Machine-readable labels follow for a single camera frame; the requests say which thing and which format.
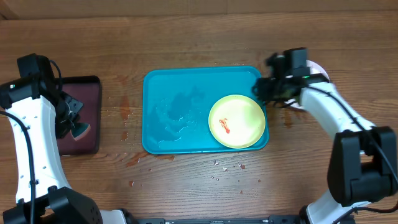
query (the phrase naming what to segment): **dark red tray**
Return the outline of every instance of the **dark red tray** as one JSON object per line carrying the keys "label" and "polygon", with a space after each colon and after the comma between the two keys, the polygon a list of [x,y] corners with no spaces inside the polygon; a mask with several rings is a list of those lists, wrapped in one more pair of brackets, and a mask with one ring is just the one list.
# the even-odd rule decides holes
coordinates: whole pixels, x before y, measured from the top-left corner
{"label": "dark red tray", "polygon": [[70,132],[63,139],[58,139],[60,155],[95,154],[100,144],[102,100],[100,79],[96,76],[87,76],[63,78],[62,81],[62,90],[83,103],[83,108],[79,112],[79,122],[90,124],[91,129],[78,141],[73,139]]}

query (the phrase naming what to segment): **white plastic casing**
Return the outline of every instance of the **white plastic casing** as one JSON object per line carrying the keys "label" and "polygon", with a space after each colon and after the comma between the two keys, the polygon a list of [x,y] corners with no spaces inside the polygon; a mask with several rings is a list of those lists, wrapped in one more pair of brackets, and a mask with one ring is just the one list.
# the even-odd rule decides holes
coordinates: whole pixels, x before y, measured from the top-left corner
{"label": "white plastic casing", "polygon": [[[19,118],[25,127],[28,127],[32,143],[35,177],[39,184],[36,185],[36,198],[48,193],[48,188],[57,186],[69,187],[70,185],[63,173],[57,140],[55,139],[55,109],[44,97],[32,99],[31,97],[12,104],[7,110]],[[18,160],[18,191],[16,200],[30,201],[30,173],[27,144],[21,127],[9,119],[14,132]]]}
{"label": "white plastic casing", "polygon": [[123,212],[120,210],[104,211],[101,210],[102,221],[104,224],[125,224]]}
{"label": "white plastic casing", "polygon": [[[322,82],[314,83],[310,86],[329,92],[338,98],[365,129],[371,129],[371,127],[374,126],[372,122],[364,119],[345,102],[338,94],[334,84]],[[333,98],[324,93],[309,88],[303,88],[300,95],[300,102],[303,108],[320,123],[321,127],[328,133],[332,140],[334,140],[336,133],[343,132],[344,130],[360,131],[341,106]],[[320,199],[307,207],[307,216],[310,223],[331,224],[351,208],[362,207],[368,204],[370,203],[358,202],[349,207],[342,207],[341,204],[337,203],[331,196],[330,191],[327,190]]]}

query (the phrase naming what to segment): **wooden table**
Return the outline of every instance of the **wooden table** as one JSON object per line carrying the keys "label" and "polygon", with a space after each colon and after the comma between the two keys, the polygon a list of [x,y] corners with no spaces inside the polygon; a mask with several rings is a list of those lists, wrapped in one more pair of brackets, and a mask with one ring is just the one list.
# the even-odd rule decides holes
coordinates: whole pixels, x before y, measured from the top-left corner
{"label": "wooden table", "polygon": [[[327,189],[332,147],[308,113],[267,107],[271,138],[260,151],[152,156],[141,145],[145,75],[157,68],[241,64],[266,73],[262,61],[271,53],[308,47],[353,108],[378,126],[398,129],[397,21],[396,11],[1,21],[0,83],[18,78],[16,58],[32,52],[55,60],[65,77],[101,79],[99,152],[62,158],[71,186],[101,209],[173,219],[297,214]],[[15,205],[18,180],[3,117],[0,142],[3,211]],[[389,208],[396,200],[373,207]],[[362,212],[357,221],[397,219],[398,213]]]}

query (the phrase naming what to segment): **food residue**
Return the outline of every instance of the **food residue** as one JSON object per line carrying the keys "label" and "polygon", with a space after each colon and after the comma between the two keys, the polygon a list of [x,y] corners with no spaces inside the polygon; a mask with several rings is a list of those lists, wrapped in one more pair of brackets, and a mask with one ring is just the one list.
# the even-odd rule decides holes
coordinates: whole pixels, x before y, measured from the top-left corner
{"label": "food residue", "polygon": [[226,133],[229,134],[231,132],[231,130],[229,130],[228,125],[226,125],[226,121],[227,119],[220,119],[220,123],[222,125],[222,127],[225,129]]}

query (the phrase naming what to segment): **red sauce stain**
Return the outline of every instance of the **red sauce stain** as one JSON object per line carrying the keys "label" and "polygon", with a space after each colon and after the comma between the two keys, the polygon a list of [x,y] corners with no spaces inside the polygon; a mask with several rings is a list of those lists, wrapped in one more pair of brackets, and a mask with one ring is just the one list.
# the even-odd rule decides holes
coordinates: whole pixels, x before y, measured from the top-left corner
{"label": "red sauce stain", "polygon": [[174,161],[174,155],[163,155],[163,156],[155,156],[156,159],[167,159],[170,161]]}
{"label": "red sauce stain", "polygon": [[225,129],[226,133],[229,134],[231,132],[231,130],[229,130],[228,125],[226,125],[226,121],[227,119],[220,119],[220,123],[222,125],[222,127]]}
{"label": "red sauce stain", "polygon": [[124,121],[124,126],[126,126],[130,114],[129,98],[125,95],[122,97],[122,101],[120,102],[120,116]]}
{"label": "red sauce stain", "polygon": [[[144,158],[144,157],[147,157],[147,156],[149,156],[149,153],[148,152],[138,152],[136,155],[134,155],[131,159],[130,159],[130,161],[126,164],[126,167],[129,167],[129,166],[134,166],[134,165],[136,165],[137,163],[139,163],[139,160],[140,159],[142,159],[142,158]],[[156,159],[167,159],[167,160],[170,160],[170,161],[174,161],[174,159],[175,159],[175,156],[174,155],[163,155],[163,156],[154,156]]]}
{"label": "red sauce stain", "polygon": [[120,139],[120,141],[125,141],[127,140],[127,137],[129,136],[129,132],[128,131],[123,131],[122,133],[122,137]]}
{"label": "red sauce stain", "polygon": [[129,77],[127,75],[116,75],[116,80],[123,86],[126,86],[128,84]]}
{"label": "red sauce stain", "polygon": [[134,166],[139,162],[139,159],[144,158],[146,156],[148,156],[149,153],[148,152],[138,152],[137,154],[135,154],[130,161],[126,164],[126,167],[129,166]]}
{"label": "red sauce stain", "polygon": [[284,126],[286,128],[292,128],[293,122],[292,122],[292,115],[290,115],[289,110],[283,109],[284,115],[283,115],[283,120],[284,120]]}
{"label": "red sauce stain", "polygon": [[290,110],[292,110],[294,112],[294,116],[298,119],[303,119],[304,121],[307,121],[307,115],[308,113],[304,110],[298,110],[295,108],[289,108]]}

